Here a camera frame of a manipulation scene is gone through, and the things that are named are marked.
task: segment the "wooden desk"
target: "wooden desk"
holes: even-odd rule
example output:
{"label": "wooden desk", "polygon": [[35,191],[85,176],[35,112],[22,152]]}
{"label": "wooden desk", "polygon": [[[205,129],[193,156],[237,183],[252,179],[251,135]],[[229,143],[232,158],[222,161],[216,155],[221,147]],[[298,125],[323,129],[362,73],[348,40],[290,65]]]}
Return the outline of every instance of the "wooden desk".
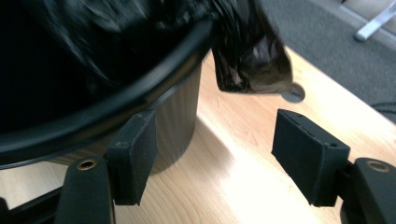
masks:
{"label": "wooden desk", "polygon": [[[118,223],[339,223],[335,208],[307,201],[272,156],[278,108],[302,113],[351,146],[350,160],[396,164],[396,126],[289,50],[306,97],[220,92],[205,59],[192,142],[167,170],[152,175],[141,206],[118,206]],[[10,207],[62,185],[65,167],[42,162],[0,171]]]}

